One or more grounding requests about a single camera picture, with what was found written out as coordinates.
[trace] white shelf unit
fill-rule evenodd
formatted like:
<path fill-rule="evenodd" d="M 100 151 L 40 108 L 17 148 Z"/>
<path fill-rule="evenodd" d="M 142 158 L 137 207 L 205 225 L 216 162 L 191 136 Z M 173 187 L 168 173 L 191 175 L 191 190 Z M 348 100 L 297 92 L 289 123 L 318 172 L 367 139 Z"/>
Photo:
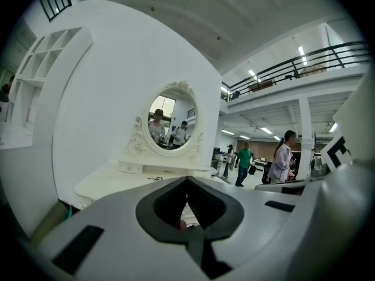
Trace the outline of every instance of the white shelf unit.
<path fill-rule="evenodd" d="M 9 93 L 6 123 L 29 130 L 33 145 L 34 138 L 51 142 L 53 131 L 46 134 L 53 130 L 63 90 L 92 43 L 87 28 L 60 30 L 36 40 L 24 57 Z"/>

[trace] green shirt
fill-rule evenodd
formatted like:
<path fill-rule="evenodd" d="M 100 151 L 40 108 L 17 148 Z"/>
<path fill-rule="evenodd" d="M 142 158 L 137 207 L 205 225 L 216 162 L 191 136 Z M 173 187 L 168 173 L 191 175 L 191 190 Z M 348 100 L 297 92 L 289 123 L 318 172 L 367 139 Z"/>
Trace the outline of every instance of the green shirt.
<path fill-rule="evenodd" d="M 248 169 L 250 167 L 250 157 L 251 157 L 251 150 L 242 149 L 240 153 L 238 153 L 238 158 L 240 159 L 240 166 Z"/>

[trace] oval mirror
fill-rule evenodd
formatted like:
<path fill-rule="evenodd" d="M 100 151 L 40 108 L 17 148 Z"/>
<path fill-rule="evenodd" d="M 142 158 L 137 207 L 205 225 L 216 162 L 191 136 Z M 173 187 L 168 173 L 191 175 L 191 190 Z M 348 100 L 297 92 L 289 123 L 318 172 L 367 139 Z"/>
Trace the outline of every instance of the oval mirror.
<path fill-rule="evenodd" d="M 152 141 L 166 150 L 181 148 L 193 134 L 195 115 L 194 102 L 187 92 L 178 88 L 162 91 L 148 112 Z"/>

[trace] ornate mirror frame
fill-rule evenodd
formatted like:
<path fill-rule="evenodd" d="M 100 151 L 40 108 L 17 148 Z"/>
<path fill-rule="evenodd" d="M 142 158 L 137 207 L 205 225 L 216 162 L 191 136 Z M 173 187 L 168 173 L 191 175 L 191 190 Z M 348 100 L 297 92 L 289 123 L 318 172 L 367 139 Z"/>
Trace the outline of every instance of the ornate mirror frame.
<path fill-rule="evenodd" d="M 176 89 L 187 94 L 193 101 L 196 110 L 195 128 L 191 138 L 181 148 L 165 150 L 159 147 L 151 138 L 148 130 L 148 114 L 155 98 L 166 90 Z M 169 83 L 154 92 L 141 116 L 136 117 L 134 133 L 128 141 L 120 160 L 119 170 L 126 173 L 141 174 L 143 166 L 157 166 L 167 169 L 207 170 L 202 166 L 201 143 L 203 140 L 203 118 L 196 100 L 195 93 L 188 82 Z"/>

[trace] dark pants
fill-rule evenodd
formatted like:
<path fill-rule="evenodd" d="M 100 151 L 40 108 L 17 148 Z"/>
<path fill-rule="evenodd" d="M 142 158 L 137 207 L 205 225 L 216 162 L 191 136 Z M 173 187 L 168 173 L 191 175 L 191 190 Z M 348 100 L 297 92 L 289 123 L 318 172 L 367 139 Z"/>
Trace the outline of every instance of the dark pants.
<path fill-rule="evenodd" d="M 236 186 L 240 186 L 242 184 L 242 182 L 245 180 L 245 178 L 247 177 L 247 170 L 245 167 L 239 167 L 238 168 L 238 177 L 237 177 L 237 181 L 236 181 Z"/>
<path fill-rule="evenodd" d="M 229 162 L 225 163 L 225 169 L 224 169 L 223 177 L 228 177 L 228 168 L 229 168 L 229 165 L 230 165 Z"/>

